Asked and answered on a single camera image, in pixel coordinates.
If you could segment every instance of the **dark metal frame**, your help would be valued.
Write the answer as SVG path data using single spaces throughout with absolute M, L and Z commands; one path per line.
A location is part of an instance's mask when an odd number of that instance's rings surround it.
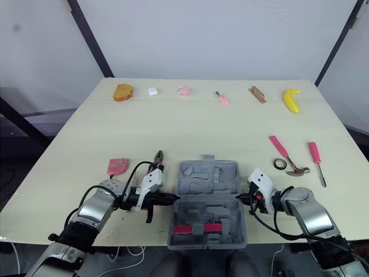
M 342 30 L 340 36 L 338 37 L 335 45 L 333 46 L 332 51 L 330 52 L 327 61 L 325 62 L 322 71 L 320 72 L 317 80 L 315 81 L 315 85 L 318 86 L 320 82 L 322 81 L 325 73 L 327 72 L 330 64 L 332 63 L 334 57 L 336 56 L 338 49 L 340 49 L 342 42 L 344 41 L 348 31 L 352 28 L 353 24 L 356 21 L 357 13 L 359 12 L 360 8 L 362 7 L 362 4 L 364 3 L 364 0 L 357 0 L 355 6 L 352 9 L 352 12 L 350 16 L 348 17 L 346 24 L 344 26 L 344 29 Z
M 81 34 L 83 38 L 85 39 L 88 48 L 90 48 L 90 51 L 95 58 L 95 61 L 97 62 L 101 72 L 103 72 L 105 77 L 113 77 L 114 74 L 110 69 L 110 66 L 108 62 L 105 59 L 105 56 L 100 49 L 99 44 L 97 43 L 95 36 L 93 35 L 90 26 L 87 23 L 87 20 L 81 10 L 80 5 L 78 4 L 77 0 L 67 0 L 68 4 L 71 8 L 71 15 L 73 16 L 78 28 L 81 31 Z
M 105 77 L 114 77 L 113 72 L 111 71 L 108 62 L 106 61 L 103 52 L 100 49 L 99 44 L 97 43 L 89 25 L 88 22 L 83 14 L 83 11 L 81 10 L 81 7 L 78 4 L 78 0 L 67 0 L 69 3 L 69 6 L 71 8 L 71 13 L 73 15 L 74 20 L 76 21 L 82 36 L 84 37 L 88 47 L 91 50 L 92 55 L 94 56 L 97 64 L 99 65 L 101 71 L 103 72 Z M 344 29 L 341 32 L 341 35 L 338 37 L 332 51 L 330 52 L 327 61 L 325 62 L 317 80 L 315 81 L 315 85 L 318 86 L 320 82 L 323 79 L 323 76 L 327 72 L 330 64 L 332 63 L 332 60 L 337 54 L 338 49 L 342 45 L 342 42 L 344 41 L 348 31 L 352 28 L 353 23 L 356 20 L 356 15 L 358 11 L 360 10 L 362 4 L 366 0 L 357 0 L 356 4 L 350 14 L 350 16 L 347 19 L 347 22 L 344 26 Z
M 51 140 L 29 123 L 21 114 L 19 114 L 11 105 L 0 98 L 0 113 L 8 120 L 14 123 L 19 129 L 33 138 L 42 147 L 47 148 Z

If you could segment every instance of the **orange sponge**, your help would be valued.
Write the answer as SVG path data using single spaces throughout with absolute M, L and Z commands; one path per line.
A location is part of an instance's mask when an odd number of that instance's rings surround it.
M 124 101 L 133 97 L 133 87 L 128 84 L 119 84 L 116 86 L 113 94 L 115 101 Z

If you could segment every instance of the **white wall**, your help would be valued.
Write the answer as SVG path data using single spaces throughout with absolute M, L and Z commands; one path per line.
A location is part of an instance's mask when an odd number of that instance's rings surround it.
M 316 80 L 356 0 L 79 0 L 116 77 Z
M 369 133 L 369 8 L 348 32 L 319 90 L 344 124 Z
M 0 93 L 18 112 L 78 107 L 102 77 L 66 0 L 0 0 Z

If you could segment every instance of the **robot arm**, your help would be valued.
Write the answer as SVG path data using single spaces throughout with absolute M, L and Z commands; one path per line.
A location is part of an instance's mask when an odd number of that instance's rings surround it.
M 312 253 L 322 268 L 323 276 L 369 276 L 360 261 L 356 260 L 351 252 L 343 250 L 350 248 L 349 244 L 341 236 L 328 211 L 316 201 L 311 190 L 292 188 L 280 197 L 281 192 L 276 190 L 270 178 L 260 169 L 255 169 L 248 181 L 249 193 L 241 194 L 238 198 L 246 205 L 254 205 L 250 199 L 257 199 L 258 208 L 266 214 L 273 215 L 276 209 L 294 216 L 302 229 L 302 237 L 307 238 L 311 245 Z
M 108 179 L 99 184 L 112 191 L 116 197 L 98 188 L 75 212 L 60 235 L 51 234 L 54 241 L 33 265 L 26 277 L 72 277 L 77 276 L 87 252 L 101 232 L 112 212 L 118 208 L 130 210 L 148 209 L 151 222 L 154 205 L 172 205 L 179 197 L 175 194 L 159 192 L 163 166 L 154 169 L 144 177 L 141 188 L 129 188 L 122 195 L 125 183 Z

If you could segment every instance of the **gray toolbox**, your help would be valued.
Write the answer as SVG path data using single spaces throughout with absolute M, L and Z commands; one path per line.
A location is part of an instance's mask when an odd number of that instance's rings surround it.
M 238 164 L 232 160 L 188 160 L 180 164 L 168 248 L 245 248 L 246 232 Z

